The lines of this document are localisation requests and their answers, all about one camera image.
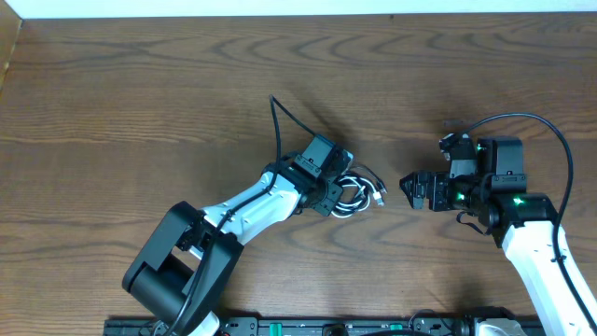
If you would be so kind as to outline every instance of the wooden table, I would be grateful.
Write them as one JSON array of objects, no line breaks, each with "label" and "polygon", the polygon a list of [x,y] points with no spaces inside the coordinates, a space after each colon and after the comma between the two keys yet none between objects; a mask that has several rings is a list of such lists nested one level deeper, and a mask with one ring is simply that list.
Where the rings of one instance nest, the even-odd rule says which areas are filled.
[{"label": "wooden table", "polygon": [[[26,21],[0,99],[0,334],[98,335],[147,315],[122,275],[169,207],[219,203],[274,159],[268,94],[382,176],[384,208],[314,212],[259,235],[223,308],[264,316],[535,310],[491,238],[415,211],[398,180],[446,169],[437,140],[531,111],[575,155],[564,227],[597,292],[597,16],[409,15]],[[284,151],[309,136],[282,119]],[[558,206],[560,144],[533,120],[475,132],[525,144]]]}]

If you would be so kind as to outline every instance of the white wall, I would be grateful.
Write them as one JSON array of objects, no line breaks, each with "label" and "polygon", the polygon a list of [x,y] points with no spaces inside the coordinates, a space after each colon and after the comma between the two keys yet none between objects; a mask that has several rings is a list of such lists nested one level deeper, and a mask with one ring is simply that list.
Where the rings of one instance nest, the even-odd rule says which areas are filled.
[{"label": "white wall", "polygon": [[593,11],[597,0],[6,0],[23,19]]}]

